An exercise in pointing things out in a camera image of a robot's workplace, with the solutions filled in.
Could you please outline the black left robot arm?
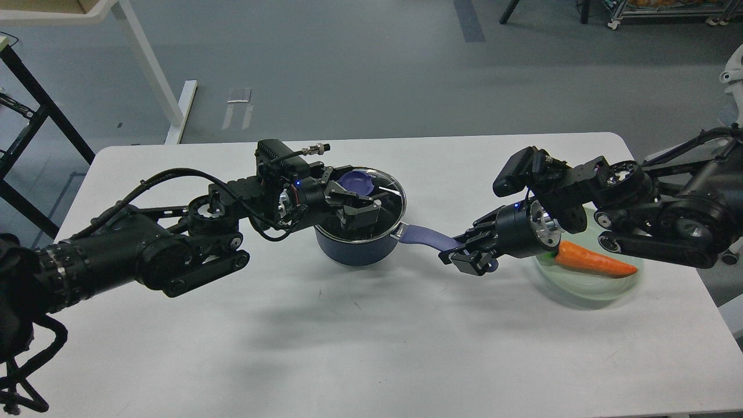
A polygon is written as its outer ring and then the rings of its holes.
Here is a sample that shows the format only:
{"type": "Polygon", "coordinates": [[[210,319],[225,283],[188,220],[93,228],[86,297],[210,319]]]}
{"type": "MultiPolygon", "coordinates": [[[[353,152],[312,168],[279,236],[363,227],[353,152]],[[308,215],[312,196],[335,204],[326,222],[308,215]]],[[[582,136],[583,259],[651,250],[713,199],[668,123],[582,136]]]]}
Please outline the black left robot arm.
{"type": "Polygon", "coordinates": [[[49,405],[28,381],[67,341],[52,314],[129,282],[182,296],[244,268],[239,222],[265,240],[337,221],[344,231],[369,232],[392,193],[351,165],[308,163],[327,143],[293,151],[278,139],[257,144],[257,173],[223,182],[191,168],[172,168],[141,181],[113,207],[67,240],[24,248],[2,235],[2,406],[45,412],[49,405]]]}

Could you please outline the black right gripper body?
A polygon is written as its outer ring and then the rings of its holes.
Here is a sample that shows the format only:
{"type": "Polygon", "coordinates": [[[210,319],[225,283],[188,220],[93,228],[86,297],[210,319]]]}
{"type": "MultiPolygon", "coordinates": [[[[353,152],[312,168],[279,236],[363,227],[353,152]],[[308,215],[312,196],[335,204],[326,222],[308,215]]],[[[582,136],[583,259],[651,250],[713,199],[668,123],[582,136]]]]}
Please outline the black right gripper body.
{"type": "Polygon", "coordinates": [[[538,200],[498,207],[494,216],[496,255],[528,258],[557,251],[559,228],[538,200]]]}

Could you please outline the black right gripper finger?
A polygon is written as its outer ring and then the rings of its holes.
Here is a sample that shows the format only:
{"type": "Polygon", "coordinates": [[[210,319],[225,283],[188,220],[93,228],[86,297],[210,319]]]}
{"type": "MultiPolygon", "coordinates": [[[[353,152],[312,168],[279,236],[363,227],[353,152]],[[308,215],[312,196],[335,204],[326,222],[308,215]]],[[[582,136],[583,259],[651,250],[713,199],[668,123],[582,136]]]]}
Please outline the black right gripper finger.
{"type": "Polygon", "coordinates": [[[500,235],[497,217],[504,206],[497,207],[483,217],[476,219],[470,229],[454,238],[459,247],[496,247],[500,235]]]}
{"type": "Polygon", "coordinates": [[[482,276],[486,273],[496,272],[499,262],[490,252],[481,250],[470,250],[466,244],[454,241],[456,244],[438,253],[438,258],[444,265],[454,265],[462,273],[482,276]]]}

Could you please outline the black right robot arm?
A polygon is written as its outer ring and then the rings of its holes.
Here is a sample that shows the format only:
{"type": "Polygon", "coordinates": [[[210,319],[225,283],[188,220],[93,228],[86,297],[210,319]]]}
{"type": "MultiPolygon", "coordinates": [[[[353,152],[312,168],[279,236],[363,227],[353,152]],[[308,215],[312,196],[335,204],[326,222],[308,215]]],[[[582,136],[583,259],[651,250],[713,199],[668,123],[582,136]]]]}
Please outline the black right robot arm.
{"type": "Polygon", "coordinates": [[[475,220],[439,258],[483,275],[503,255],[549,253],[562,243],[562,232],[586,230],[583,206],[591,203],[606,251],[711,268],[741,238],[741,156],[737,124],[703,131],[642,163],[610,164],[599,156],[571,167],[528,146],[493,182],[498,197],[527,190],[525,198],[475,220]]]}

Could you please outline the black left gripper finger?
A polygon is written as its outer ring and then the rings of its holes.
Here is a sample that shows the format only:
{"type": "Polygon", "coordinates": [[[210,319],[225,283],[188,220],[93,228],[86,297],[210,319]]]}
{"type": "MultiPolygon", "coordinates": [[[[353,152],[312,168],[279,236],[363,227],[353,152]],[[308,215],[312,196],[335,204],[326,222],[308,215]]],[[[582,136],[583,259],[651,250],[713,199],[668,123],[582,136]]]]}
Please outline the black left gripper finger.
{"type": "Polygon", "coordinates": [[[348,193],[340,183],[340,178],[349,172],[349,166],[323,166],[319,170],[319,185],[323,193],[348,193]]]}
{"type": "Polygon", "coordinates": [[[379,217],[380,203],[356,192],[331,190],[329,205],[336,212],[342,230],[358,230],[374,225],[379,217]]]}

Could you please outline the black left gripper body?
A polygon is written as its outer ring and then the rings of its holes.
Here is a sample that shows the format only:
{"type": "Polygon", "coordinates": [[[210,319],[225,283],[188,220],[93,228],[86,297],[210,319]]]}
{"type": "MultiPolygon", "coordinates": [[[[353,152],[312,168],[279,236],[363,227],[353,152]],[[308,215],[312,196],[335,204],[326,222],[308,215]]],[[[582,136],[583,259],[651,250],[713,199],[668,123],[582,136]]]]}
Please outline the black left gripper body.
{"type": "Polygon", "coordinates": [[[279,222],[282,224],[322,224],[330,219],[344,222],[349,192],[339,182],[313,177],[282,177],[281,182],[279,222]]]}

